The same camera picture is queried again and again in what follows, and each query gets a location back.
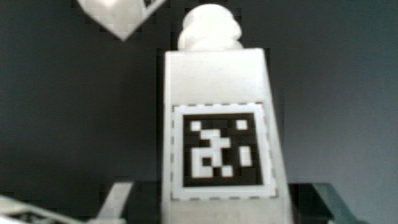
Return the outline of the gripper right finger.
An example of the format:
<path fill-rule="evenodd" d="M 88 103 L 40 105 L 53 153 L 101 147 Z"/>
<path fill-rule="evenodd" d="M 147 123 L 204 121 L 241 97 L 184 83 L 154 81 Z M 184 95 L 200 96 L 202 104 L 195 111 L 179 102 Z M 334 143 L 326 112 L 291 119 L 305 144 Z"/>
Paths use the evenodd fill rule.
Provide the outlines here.
<path fill-rule="evenodd" d="M 328 183 L 291 183 L 294 224 L 355 224 L 355 216 Z"/>

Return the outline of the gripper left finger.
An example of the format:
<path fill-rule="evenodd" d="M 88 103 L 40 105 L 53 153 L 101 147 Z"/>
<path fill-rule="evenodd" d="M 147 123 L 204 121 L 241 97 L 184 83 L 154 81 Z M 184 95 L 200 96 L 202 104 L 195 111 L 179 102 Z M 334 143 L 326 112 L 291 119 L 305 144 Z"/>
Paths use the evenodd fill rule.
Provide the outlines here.
<path fill-rule="evenodd" d="M 115 182 L 87 224 L 159 224 L 158 183 Z"/>

